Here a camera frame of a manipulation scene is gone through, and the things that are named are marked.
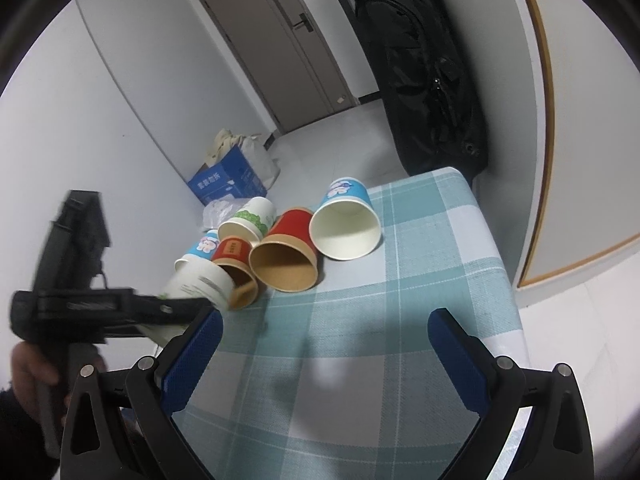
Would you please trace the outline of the left hand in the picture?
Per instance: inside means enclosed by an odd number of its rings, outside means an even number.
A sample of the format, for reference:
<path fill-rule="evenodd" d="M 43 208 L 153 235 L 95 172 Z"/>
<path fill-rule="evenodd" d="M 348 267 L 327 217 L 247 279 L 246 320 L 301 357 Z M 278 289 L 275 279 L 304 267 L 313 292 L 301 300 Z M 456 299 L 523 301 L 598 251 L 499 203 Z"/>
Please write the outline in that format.
<path fill-rule="evenodd" d="M 40 422 L 37 387 L 56 386 L 60 380 L 58 369 L 29 342 L 17 344 L 11 353 L 11 389 L 25 413 Z"/>

